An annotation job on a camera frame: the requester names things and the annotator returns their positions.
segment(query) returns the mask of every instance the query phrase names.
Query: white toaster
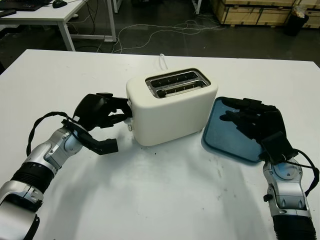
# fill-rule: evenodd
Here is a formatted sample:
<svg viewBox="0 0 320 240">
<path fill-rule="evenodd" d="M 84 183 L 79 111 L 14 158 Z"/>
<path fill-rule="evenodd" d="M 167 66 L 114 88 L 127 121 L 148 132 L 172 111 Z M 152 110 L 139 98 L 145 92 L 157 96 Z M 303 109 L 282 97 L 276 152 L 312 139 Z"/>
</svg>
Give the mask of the white toaster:
<svg viewBox="0 0 320 240">
<path fill-rule="evenodd" d="M 203 129 L 218 90 L 209 79 L 190 68 L 129 80 L 130 124 L 138 143 L 153 146 Z"/>
</svg>

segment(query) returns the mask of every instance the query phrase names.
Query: toaster cord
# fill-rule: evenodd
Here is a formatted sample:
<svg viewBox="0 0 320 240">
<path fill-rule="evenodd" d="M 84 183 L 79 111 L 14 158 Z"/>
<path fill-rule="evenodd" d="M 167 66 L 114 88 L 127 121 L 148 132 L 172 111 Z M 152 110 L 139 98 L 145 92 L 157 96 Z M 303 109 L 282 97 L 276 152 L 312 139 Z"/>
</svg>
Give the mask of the toaster cord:
<svg viewBox="0 0 320 240">
<path fill-rule="evenodd" d="M 160 66 L 161 70 L 163 70 L 162 65 L 161 65 L 161 59 L 163 60 L 165 68 L 168 70 L 169 68 L 166 64 L 165 55 L 163 53 L 160 53 L 160 55 L 159 55 L 159 66 Z"/>
</svg>

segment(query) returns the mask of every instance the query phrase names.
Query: toaster slot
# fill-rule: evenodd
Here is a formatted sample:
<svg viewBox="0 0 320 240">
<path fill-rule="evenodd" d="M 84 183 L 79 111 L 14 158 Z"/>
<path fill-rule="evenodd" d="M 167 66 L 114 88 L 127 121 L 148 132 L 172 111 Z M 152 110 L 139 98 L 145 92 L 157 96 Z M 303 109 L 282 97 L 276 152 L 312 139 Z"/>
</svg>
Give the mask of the toaster slot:
<svg viewBox="0 0 320 240">
<path fill-rule="evenodd" d="M 163 87 L 171 84 L 181 83 L 187 80 L 194 80 L 197 77 L 198 75 L 195 72 L 191 71 L 191 72 L 186 72 L 186 73 L 182 73 L 174 76 L 167 76 L 157 80 L 151 80 L 150 83 L 152 87 L 159 88 L 159 87 Z"/>
<path fill-rule="evenodd" d="M 189 68 L 149 77 L 145 84 L 155 98 L 161 99 L 205 88 L 211 83 L 199 70 Z"/>
<path fill-rule="evenodd" d="M 195 89 L 200 89 L 200 88 L 203 88 L 204 86 L 206 86 L 206 84 L 203 81 L 198 80 L 198 81 L 193 81 L 190 83 L 178 85 L 176 87 L 161 89 L 156 91 L 156 94 L 158 95 L 159 98 L 162 99 L 162 98 L 170 97 L 173 95 L 193 91 Z"/>
</svg>

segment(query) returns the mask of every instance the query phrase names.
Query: black trash bin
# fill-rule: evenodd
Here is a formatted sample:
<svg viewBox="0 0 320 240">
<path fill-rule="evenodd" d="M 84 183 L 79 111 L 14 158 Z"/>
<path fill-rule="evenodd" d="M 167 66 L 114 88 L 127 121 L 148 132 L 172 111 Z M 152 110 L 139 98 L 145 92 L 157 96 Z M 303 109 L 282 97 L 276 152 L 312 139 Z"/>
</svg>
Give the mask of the black trash bin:
<svg viewBox="0 0 320 240">
<path fill-rule="evenodd" d="M 285 26 L 284 33 L 288 36 L 297 36 L 303 25 L 309 20 L 308 15 L 304 18 L 291 15 L 287 25 Z"/>
</svg>

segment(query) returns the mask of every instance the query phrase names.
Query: blue tray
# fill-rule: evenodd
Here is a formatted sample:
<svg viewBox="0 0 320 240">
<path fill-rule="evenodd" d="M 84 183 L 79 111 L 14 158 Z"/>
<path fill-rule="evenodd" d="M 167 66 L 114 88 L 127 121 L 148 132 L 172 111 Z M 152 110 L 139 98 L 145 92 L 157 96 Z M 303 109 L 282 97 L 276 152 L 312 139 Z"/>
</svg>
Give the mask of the blue tray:
<svg viewBox="0 0 320 240">
<path fill-rule="evenodd" d="M 226 106 L 218 97 L 213 104 L 209 121 L 203 132 L 203 142 L 210 148 L 225 154 L 251 162 L 260 162 L 261 146 L 254 139 L 249 139 L 231 121 L 222 121 L 220 116 L 226 111 L 239 112 L 239 110 Z"/>
</svg>

